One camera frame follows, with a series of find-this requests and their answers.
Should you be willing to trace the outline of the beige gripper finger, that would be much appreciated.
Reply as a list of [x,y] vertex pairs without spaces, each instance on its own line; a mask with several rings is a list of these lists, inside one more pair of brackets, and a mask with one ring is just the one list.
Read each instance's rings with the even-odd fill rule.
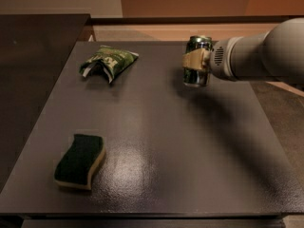
[[182,66],[189,69],[207,71],[211,52],[205,48],[195,49],[182,56]]

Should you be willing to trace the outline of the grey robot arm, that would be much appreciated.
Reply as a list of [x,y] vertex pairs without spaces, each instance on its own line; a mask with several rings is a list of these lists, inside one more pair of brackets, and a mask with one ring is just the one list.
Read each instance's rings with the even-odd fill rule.
[[182,55],[183,83],[207,86],[215,76],[224,81],[282,82],[304,87],[304,19],[285,21],[254,36],[214,42],[192,36]]

